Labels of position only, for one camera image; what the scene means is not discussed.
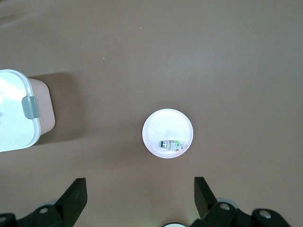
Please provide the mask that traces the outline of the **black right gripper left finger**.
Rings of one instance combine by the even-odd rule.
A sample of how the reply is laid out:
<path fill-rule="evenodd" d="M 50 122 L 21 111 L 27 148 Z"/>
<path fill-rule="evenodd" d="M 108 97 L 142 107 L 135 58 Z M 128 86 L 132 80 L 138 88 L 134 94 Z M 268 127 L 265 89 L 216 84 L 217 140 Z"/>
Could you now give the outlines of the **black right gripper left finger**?
<path fill-rule="evenodd" d="M 77 178 L 55 204 L 44 205 L 32 214 L 35 227 L 72 227 L 88 200 L 85 178 Z"/>

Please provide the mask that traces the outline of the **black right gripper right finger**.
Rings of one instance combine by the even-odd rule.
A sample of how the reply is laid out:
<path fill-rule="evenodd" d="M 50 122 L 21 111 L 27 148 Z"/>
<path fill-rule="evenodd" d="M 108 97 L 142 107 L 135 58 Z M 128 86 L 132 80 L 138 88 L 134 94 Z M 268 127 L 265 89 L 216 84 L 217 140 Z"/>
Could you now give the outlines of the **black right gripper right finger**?
<path fill-rule="evenodd" d="M 228 202 L 219 202 L 204 177 L 194 178 L 194 200 L 200 216 L 194 227 L 250 227 L 251 216 Z"/>

